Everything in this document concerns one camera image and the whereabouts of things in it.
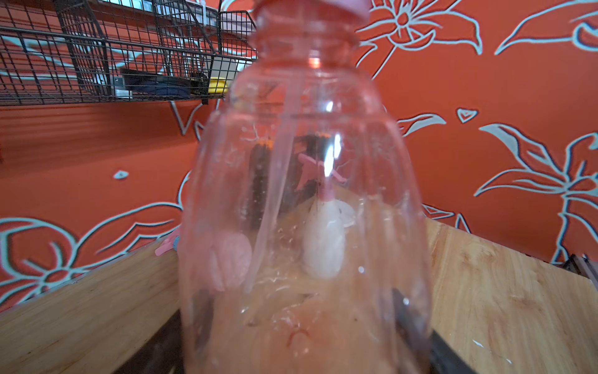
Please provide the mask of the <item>opaque pink spray bottle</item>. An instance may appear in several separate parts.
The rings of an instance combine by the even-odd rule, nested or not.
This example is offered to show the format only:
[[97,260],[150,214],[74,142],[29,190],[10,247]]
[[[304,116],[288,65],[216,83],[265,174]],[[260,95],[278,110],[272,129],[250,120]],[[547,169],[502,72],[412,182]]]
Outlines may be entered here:
[[206,241],[202,276],[210,291],[239,288],[252,262],[252,245],[241,232],[219,231]]

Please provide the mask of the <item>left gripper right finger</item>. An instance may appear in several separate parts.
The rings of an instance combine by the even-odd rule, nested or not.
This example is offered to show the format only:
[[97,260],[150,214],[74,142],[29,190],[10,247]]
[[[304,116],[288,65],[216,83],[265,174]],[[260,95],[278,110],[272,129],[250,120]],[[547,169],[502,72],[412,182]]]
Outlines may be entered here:
[[392,290],[392,297],[396,331],[414,354],[417,368],[422,373],[476,373],[436,330],[432,330],[429,334],[418,332],[416,327],[418,314],[410,311],[407,297],[397,288]]

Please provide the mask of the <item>pink blue spray nozzle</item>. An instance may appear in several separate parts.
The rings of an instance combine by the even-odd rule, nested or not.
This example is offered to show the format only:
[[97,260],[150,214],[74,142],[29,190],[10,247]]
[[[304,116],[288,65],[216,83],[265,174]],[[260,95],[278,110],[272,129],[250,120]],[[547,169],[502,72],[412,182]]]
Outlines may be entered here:
[[163,256],[166,252],[171,250],[176,251],[180,240],[181,227],[174,229],[173,232],[166,235],[164,240],[160,243],[158,248],[154,251],[157,257]]

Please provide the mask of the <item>white spray bottle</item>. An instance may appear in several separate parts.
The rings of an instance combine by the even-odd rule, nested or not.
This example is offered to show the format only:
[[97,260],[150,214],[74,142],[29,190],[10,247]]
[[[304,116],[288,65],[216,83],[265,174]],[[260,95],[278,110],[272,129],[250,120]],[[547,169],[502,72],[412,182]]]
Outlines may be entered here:
[[346,229],[354,225],[355,211],[342,200],[314,200],[305,221],[302,262],[315,279],[336,277],[343,265]]

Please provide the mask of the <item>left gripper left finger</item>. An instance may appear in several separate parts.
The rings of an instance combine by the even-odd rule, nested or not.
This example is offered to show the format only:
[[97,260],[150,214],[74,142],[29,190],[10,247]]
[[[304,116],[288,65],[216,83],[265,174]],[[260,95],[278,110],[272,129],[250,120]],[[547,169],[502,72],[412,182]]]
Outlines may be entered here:
[[182,319],[177,311],[131,358],[116,369],[117,373],[184,373]]

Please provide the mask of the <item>pink grey spray nozzle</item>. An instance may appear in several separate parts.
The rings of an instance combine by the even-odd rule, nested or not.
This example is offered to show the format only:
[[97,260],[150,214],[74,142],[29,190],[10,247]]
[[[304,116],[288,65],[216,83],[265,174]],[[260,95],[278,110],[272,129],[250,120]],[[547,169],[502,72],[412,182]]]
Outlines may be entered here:
[[257,17],[272,14],[315,20],[349,20],[365,22],[372,8],[370,1],[255,1],[253,13]]

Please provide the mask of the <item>transparent pink spray bottle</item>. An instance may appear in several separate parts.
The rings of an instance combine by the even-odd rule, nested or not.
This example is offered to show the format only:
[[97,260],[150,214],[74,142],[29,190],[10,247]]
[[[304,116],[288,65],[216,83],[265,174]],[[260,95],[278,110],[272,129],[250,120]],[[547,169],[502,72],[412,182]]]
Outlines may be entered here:
[[[408,152],[372,80],[353,63],[357,22],[255,15],[258,59],[214,112],[190,175],[178,245],[187,373],[422,373],[395,327],[392,290],[431,333],[425,218]],[[343,265],[333,279],[302,262],[316,194],[279,214],[294,137],[329,134],[324,158],[351,205]],[[249,229],[249,158],[271,139],[266,207]],[[206,241],[241,232],[252,245],[243,284],[210,291]]]

